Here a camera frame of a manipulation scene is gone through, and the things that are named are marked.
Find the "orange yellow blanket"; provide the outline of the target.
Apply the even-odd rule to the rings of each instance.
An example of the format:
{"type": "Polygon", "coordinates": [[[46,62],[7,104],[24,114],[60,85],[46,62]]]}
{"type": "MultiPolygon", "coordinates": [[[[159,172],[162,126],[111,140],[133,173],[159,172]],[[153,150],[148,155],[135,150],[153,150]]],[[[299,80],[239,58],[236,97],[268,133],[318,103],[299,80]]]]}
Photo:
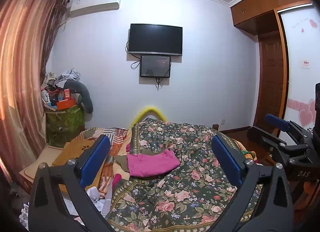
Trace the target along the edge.
{"type": "Polygon", "coordinates": [[[252,159],[255,163],[258,163],[257,155],[254,151],[248,151],[239,141],[235,140],[236,145],[241,150],[246,159],[252,159]]]}

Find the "small wall monitor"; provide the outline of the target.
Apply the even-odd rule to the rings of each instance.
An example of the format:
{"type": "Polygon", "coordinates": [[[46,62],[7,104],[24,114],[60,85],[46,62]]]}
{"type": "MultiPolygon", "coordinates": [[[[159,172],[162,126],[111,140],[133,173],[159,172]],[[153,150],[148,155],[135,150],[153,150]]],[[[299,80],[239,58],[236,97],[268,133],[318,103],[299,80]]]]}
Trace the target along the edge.
{"type": "Polygon", "coordinates": [[[171,72],[170,56],[143,55],[140,60],[140,77],[169,78],[171,72]]]}

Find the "brown cardboard box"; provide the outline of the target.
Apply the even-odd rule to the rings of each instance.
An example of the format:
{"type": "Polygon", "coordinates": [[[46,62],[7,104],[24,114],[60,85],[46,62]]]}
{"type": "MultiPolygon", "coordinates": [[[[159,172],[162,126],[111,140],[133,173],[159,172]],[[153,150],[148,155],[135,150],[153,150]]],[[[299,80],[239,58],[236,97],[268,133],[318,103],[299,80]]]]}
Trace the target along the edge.
{"type": "MultiPolygon", "coordinates": [[[[64,165],[67,162],[67,160],[69,160],[70,158],[80,157],[81,154],[85,150],[89,149],[94,144],[94,142],[95,142],[95,140],[93,140],[93,139],[92,140],[83,140],[83,139],[74,138],[71,142],[65,144],[63,151],[53,161],[52,166],[64,165]]],[[[102,170],[103,170],[103,164],[100,166],[100,169],[99,169],[93,183],[91,185],[85,187],[85,190],[87,190],[93,186],[98,188],[102,170]]],[[[67,189],[66,189],[65,185],[60,184],[59,187],[62,192],[67,193],[67,189]]]]}

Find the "grey plush pillow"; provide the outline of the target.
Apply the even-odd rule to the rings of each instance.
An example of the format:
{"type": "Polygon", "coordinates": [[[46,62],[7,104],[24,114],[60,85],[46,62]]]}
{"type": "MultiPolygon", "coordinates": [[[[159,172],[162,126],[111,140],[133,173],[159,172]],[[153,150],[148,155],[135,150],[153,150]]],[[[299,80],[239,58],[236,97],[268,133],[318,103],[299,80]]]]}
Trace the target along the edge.
{"type": "Polygon", "coordinates": [[[89,95],[87,87],[79,81],[69,79],[66,81],[61,81],[56,85],[58,88],[64,90],[69,89],[71,93],[79,94],[81,99],[79,104],[82,106],[87,114],[93,113],[93,103],[89,95]]]}

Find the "dark floral bedspread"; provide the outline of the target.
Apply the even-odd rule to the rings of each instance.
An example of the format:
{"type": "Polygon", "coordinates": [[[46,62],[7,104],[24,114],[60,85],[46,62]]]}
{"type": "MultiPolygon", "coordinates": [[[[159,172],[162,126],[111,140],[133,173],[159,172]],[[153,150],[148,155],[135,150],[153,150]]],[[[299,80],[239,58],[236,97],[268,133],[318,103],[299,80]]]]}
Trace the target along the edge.
{"type": "Polygon", "coordinates": [[[108,222],[115,231],[207,231],[234,196],[211,148],[215,129],[146,119],[132,128],[132,154],[174,152],[180,165],[117,184],[108,222]]]}

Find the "white air conditioner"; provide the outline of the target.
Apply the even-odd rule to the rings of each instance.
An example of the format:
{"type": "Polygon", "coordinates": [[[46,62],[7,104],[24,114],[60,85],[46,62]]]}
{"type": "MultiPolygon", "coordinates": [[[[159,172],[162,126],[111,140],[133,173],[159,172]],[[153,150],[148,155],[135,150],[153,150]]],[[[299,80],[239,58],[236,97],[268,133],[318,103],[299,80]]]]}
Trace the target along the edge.
{"type": "Polygon", "coordinates": [[[87,14],[118,10],[121,0],[73,0],[69,17],[79,17],[87,14]]]}

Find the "red boxes pile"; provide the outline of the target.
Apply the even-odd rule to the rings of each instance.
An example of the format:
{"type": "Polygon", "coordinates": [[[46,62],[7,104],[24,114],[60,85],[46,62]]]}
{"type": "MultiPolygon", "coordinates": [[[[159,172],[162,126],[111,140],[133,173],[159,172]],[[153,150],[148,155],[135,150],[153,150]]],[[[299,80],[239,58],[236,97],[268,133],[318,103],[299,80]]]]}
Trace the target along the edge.
{"type": "Polygon", "coordinates": [[[66,110],[76,105],[75,99],[71,98],[71,92],[69,89],[43,89],[41,91],[41,97],[44,107],[51,111],[66,110]]]}

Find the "olive green folded pants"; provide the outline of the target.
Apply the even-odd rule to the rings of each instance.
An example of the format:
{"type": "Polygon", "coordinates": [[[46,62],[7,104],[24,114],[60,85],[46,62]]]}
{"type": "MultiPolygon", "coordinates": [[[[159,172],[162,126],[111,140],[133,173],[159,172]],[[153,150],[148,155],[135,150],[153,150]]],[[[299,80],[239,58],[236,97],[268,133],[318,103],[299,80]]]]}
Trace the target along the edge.
{"type": "Polygon", "coordinates": [[[124,172],[130,172],[127,162],[127,155],[117,155],[115,157],[116,163],[119,164],[124,172]]]}

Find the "large wall television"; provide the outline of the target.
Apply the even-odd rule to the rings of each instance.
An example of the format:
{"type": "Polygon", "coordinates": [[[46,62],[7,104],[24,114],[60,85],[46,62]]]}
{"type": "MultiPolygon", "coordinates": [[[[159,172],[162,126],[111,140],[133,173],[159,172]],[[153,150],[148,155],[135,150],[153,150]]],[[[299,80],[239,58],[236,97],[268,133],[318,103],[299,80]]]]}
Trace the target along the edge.
{"type": "Polygon", "coordinates": [[[132,23],[130,25],[127,51],[131,54],[182,56],[183,28],[132,23]]]}

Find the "pink striped curtain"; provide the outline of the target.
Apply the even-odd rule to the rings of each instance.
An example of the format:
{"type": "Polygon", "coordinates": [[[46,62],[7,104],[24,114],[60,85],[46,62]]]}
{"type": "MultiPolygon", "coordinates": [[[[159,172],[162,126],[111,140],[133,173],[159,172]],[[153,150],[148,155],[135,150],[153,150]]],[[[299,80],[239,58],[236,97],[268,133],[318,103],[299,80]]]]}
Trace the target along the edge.
{"type": "Polygon", "coordinates": [[[1,161],[12,179],[46,145],[41,85],[68,0],[7,0],[1,8],[1,161]]]}

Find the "striped patchwork sheet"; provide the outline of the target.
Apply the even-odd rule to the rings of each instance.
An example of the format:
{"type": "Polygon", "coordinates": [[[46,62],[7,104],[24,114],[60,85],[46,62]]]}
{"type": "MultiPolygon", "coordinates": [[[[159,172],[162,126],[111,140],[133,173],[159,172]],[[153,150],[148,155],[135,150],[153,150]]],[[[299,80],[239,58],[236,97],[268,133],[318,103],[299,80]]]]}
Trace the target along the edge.
{"type": "Polygon", "coordinates": [[[108,186],[112,183],[115,175],[121,175],[121,179],[128,180],[129,172],[123,170],[121,165],[116,161],[117,156],[126,156],[127,149],[130,148],[131,131],[121,128],[97,128],[92,127],[82,131],[76,138],[82,140],[97,140],[100,135],[105,135],[111,143],[110,151],[103,165],[93,182],[100,194],[100,198],[105,198],[108,192],[108,186]]]}

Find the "pink heart wall sticker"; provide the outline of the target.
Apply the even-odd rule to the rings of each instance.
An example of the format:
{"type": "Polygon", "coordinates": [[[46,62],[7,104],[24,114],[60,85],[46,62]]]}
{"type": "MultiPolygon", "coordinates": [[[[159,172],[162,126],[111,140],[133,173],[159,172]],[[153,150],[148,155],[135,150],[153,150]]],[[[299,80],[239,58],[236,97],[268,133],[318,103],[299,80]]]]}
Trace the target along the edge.
{"type": "Polygon", "coordinates": [[[300,126],[306,127],[314,124],[316,120],[315,99],[310,99],[308,103],[289,99],[287,107],[298,112],[300,126]]]}

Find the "wooden wardrobe door frame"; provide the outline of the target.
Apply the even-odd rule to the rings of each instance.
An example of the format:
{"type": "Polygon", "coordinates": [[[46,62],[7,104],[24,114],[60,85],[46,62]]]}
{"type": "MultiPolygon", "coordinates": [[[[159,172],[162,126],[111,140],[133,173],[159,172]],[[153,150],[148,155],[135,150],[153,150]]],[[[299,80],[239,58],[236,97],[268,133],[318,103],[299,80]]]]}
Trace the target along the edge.
{"type": "Polygon", "coordinates": [[[259,92],[254,125],[275,135],[279,130],[267,123],[270,113],[283,118],[289,85],[289,63],[283,24],[278,12],[307,4],[310,0],[241,0],[231,6],[233,25],[257,36],[259,47],[259,92]]]}

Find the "yellow curved bed rail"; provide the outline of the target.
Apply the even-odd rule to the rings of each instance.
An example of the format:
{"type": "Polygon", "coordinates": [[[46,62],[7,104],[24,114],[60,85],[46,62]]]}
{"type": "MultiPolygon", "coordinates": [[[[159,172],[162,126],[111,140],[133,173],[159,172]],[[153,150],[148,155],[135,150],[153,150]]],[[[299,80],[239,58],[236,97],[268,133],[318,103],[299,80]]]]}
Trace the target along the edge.
{"type": "Polygon", "coordinates": [[[136,117],[132,121],[129,129],[132,128],[135,124],[139,123],[140,121],[142,121],[144,118],[146,118],[149,115],[155,116],[158,120],[167,121],[167,118],[165,117],[165,115],[158,108],[156,108],[154,106],[147,106],[144,109],[142,109],[139,112],[139,114],[136,115],[136,117]]]}

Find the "pink pants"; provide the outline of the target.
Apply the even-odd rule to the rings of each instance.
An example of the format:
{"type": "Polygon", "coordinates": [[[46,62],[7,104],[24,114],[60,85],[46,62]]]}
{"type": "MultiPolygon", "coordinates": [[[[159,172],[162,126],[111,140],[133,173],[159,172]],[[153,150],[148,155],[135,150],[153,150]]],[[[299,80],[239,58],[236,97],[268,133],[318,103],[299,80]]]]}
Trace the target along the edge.
{"type": "Polygon", "coordinates": [[[153,156],[128,154],[127,165],[130,176],[146,178],[166,174],[179,167],[180,161],[173,151],[165,149],[153,156]]]}

